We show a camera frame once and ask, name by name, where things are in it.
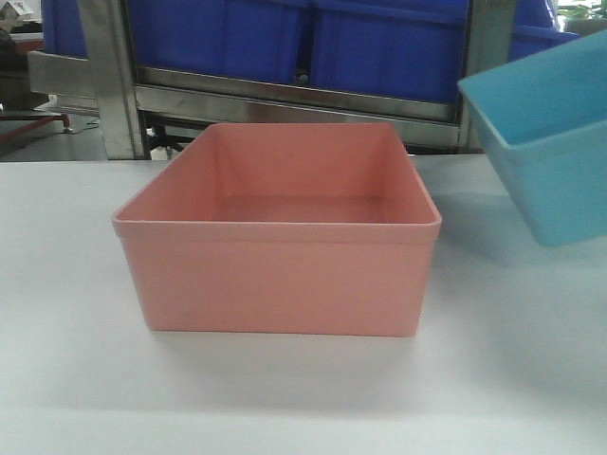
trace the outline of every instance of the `metal shelf rail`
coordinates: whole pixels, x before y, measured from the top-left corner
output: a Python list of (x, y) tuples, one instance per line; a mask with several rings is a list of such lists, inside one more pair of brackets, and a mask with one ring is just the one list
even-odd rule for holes
[[(470, 0), (465, 74), (506, 61), (516, 0)], [(40, 109), (98, 115), (110, 159), (148, 157), (146, 120), (208, 122), (388, 121), (407, 144), (473, 146), (463, 103), (399, 100), (137, 66), (123, 0), (79, 0), (88, 59), (30, 52)]]

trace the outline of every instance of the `metal rack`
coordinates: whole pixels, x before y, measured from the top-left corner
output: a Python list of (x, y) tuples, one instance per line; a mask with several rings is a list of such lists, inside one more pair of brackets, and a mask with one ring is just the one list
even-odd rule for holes
[[(506, 61), (516, 0), (470, 0), (465, 73)], [(473, 148), (466, 108), (137, 66), (123, 0), (79, 0), (88, 60), (30, 52), (40, 109), (97, 115), (110, 159), (148, 157), (146, 127), (229, 122), (388, 121), (407, 144)]]

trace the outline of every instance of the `white table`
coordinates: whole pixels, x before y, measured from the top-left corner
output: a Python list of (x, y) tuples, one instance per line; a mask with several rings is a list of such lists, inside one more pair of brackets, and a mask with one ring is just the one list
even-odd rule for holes
[(607, 238), (538, 246), (484, 156), (414, 338), (153, 333), (110, 214), (164, 163), (0, 165), (0, 453), (607, 453)]

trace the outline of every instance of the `light blue plastic bin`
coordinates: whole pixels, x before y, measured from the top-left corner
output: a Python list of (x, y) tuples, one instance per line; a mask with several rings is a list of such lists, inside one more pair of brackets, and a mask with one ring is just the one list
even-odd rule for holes
[(556, 246), (607, 234), (607, 31), (459, 86), (537, 241)]

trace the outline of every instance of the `blue plastic crate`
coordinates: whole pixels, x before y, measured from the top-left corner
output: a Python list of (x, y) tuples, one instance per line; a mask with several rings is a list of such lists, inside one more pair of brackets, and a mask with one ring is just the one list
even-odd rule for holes
[(460, 82), (539, 243), (607, 234), (607, 31)]
[(45, 52), (86, 57), (77, 0), (44, 0), (42, 18)]
[(556, 27), (557, 12), (550, 0), (518, 0), (514, 24), (530, 27)]
[(514, 26), (508, 59), (513, 62), (578, 38), (577, 33), (560, 32), (553, 28)]
[(128, 0), (138, 62), (293, 82), (309, 0)]
[[(465, 23), (461, 8), (415, 0), (318, 0), (310, 81), (322, 88), (413, 100), (457, 101)], [(399, 9), (381, 5), (400, 5)], [(577, 38), (515, 26), (511, 59)]]

